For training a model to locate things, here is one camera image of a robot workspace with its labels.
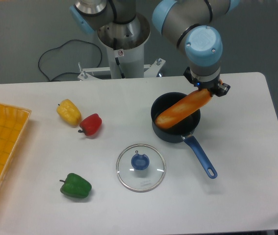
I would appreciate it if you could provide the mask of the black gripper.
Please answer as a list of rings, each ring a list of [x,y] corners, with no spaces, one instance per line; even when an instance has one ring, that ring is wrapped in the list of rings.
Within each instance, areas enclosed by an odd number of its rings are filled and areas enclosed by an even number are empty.
[[[230,90],[230,85],[220,80],[220,68],[211,75],[195,74],[189,67],[184,72],[184,77],[194,86],[202,89],[207,89],[211,96],[222,97],[227,95]]]

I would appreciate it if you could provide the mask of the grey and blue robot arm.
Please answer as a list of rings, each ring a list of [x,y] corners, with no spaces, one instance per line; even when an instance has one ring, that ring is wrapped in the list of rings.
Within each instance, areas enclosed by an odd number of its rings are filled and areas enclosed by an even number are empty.
[[[144,75],[144,44],[153,25],[188,58],[186,79],[220,97],[230,86],[220,80],[223,43],[210,23],[237,5],[236,0],[163,0],[150,21],[134,0],[78,0],[70,12],[82,31],[96,33],[106,47],[113,79]]]

